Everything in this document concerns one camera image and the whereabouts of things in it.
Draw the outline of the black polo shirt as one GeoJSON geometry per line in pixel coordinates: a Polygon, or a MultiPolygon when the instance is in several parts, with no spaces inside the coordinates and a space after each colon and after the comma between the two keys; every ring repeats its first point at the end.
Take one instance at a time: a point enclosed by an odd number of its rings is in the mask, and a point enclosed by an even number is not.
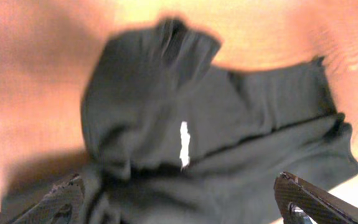
{"type": "Polygon", "coordinates": [[[219,47],[175,19],[106,43],[81,105],[79,223],[269,223],[280,172],[324,190],[358,174],[321,59],[241,73],[212,65],[219,47]]]}

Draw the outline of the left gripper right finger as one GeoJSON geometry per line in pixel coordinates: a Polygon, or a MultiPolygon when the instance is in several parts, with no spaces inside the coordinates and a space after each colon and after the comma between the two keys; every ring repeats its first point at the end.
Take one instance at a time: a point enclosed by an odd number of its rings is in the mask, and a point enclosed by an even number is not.
{"type": "Polygon", "coordinates": [[[274,184],[284,224],[358,224],[358,208],[289,172],[274,184]]]}

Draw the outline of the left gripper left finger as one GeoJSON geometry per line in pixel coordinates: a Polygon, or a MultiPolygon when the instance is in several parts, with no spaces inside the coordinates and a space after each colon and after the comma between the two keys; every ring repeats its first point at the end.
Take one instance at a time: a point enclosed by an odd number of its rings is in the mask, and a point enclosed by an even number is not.
{"type": "Polygon", "coordinates": [[[82,177],[53,185],[40,202],[13,219],[13,224],[78,224],[84,201],[82,177]]]}

